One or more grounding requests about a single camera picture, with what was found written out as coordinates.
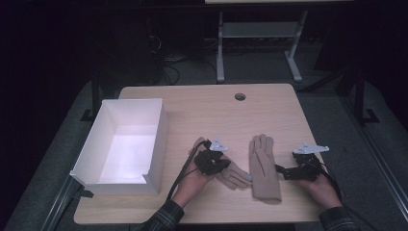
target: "wooden table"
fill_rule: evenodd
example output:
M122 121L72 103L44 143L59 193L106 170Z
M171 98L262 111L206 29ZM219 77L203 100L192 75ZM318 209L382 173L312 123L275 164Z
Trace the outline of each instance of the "wooden table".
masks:
M244 94L243 101L236 94ZM77 223L141 223L165 202L189 150L199 137L219 137L225 154L249 171L248 146L255 135L274 138L277 165L295 167L292 151L315 143L305 115L288 84L134 87L120 99L163 98L169 131L159 195L95 195L83 197ZM185 208L182 223L301 222L319 220L319 206L292 181L280 181L282 202L267 204L252 197L251 189L232 191L217 179Z

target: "sleeve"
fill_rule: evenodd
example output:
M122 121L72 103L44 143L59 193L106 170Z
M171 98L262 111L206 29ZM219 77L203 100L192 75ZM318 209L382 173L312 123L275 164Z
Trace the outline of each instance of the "sleeve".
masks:
M139 225L135 231L174 230L183 215L183 209L176 202L168 200L149 220Z
M323 212L319 218L325 231L360 231L344 207L331 208Z

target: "beige glove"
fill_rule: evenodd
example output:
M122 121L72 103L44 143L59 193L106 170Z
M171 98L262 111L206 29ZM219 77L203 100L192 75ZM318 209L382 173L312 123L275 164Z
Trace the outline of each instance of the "beige glove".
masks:
M205 139L199 138L195 142L194 147L196 147L202 141L205 141ZM201 144L197 147L195 155L197 155L200 151L205 150L206 147L204 144ZM221 156L221 159L229 160L231 163L222 172L216 174L216 179L231 190L235 190L236 188L245 189L251 186L252 176L248 172L240 169L231 159L225 156L225 154Z
M249 171L254 198L282 200L278 174L272 153L273 138L262 134L255 136L249 144Z

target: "open box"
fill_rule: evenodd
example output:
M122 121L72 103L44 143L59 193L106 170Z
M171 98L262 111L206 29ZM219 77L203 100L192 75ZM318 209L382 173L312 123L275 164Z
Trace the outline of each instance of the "open box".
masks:
M94 194L158 194L167 130L162 99L103 100L70 175Z

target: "cable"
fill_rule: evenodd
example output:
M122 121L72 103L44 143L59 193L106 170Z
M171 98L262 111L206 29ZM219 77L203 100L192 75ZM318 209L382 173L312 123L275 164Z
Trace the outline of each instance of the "cable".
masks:
M190 164L192 157L194 157L195 153L197 152L198 147L203 144L206 141L201 141L198 145L195 146L195 148L192 149L189 158L187 159L187 161L184 163L183 167L181 168L180 173L178 174L176 180L174 181L173 185L170 188L170 191L168 192L167 198L166 200L170 200L171 197L173 196L174 190L176 189L177 185L180 183L180 181L188 174L192 173L189 172L188 174L185 174L187 166Z

